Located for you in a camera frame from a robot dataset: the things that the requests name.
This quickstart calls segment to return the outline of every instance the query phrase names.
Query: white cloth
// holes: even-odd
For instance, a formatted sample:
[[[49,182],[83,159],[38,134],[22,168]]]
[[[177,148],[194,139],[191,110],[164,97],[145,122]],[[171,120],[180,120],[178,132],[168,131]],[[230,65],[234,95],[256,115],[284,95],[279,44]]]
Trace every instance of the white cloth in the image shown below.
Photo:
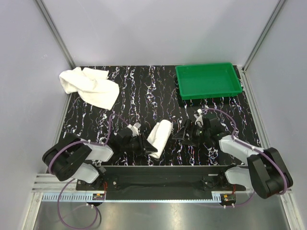
[[[78,92],[87,103],[111,110],[119,94],[119,86],[108,80],[109,71],[80,67],[59,75],[65,93]]]
[[[154,146],[158,152],[149,154],[149,156],[159,159],[173,130],[173,123],[168,120],[158,122],[150,132],[147,140]]]

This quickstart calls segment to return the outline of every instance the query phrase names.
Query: black tabletop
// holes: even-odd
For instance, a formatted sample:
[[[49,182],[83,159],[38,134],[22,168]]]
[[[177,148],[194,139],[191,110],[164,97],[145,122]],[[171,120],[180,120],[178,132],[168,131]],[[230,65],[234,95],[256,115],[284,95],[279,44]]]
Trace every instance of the black tabletop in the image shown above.
[[[65,117],[60,138],[72,132],[83,139],[104,142],[107,136],[108,116],[116,113],[130,124],[141,123],[141,132],[147,137],[157,122],[171,121],[173,133],[183,125],[185,119],[195,119],[199,108],[218,108],[230,114],[237,124],[237,136],[252,145],[260,146],[253,117],[245,92],[231,98],[181,100],[175,66],[97,66],[93,69],[109,70],[109,80],[119,84],[119,96],[111,111],[97,108],[84,102],[78,93],[73,93]],[[226,129],[232,131],[233,124],[218,112],[207,112],[216,116]],[[114,118],[112,130],[124,125]],[[97,165],[229,165],[240,164],[229,154],[208,148],[204,144],[195,148],[184,146],[169,138],[160,159],[136,156],[133,153],[115,154],[108,162]]]

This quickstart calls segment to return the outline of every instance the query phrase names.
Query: gray wall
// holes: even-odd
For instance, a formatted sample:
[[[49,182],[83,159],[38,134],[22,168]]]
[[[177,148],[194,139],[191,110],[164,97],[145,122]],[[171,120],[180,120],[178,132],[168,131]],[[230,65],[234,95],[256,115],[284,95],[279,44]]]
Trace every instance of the gray wall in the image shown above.
[[[243,65],[278,0],[44,0],[77,65]]]
[[[247,74],[270,144],[294,178],[307,227],[307,1],[289,0]]]
[[[33,0],[1,1],[0,30],[0,228],[19,230],[63,110],[58,75],[69,66]]]

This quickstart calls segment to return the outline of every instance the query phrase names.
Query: green plastic bin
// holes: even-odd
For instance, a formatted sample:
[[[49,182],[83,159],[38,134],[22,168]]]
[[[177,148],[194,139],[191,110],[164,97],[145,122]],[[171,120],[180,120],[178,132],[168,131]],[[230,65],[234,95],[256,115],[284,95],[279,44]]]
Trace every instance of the green plastic bin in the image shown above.
[[[176,66],[183,100],[233,97],[242,87],[231,63]]]

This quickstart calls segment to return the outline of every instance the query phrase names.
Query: red wire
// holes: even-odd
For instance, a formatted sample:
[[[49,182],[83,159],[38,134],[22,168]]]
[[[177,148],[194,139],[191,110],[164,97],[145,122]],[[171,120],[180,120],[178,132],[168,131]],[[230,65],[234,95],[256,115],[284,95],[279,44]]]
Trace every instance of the red wire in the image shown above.
[[[232,194],[234,194],[236,192],[236,185],[234,184],[234,189],[232,191]]]
[[[103,184],[103,186],[104,186],[104,190],[105,190],[105,193],[104,193],[104,195],[103,195],[103,198],[95,198],[96,200],[105,200],[106,199],[106,188],[107,188],[107,183],[106,182],[103,182],[102,183]]]

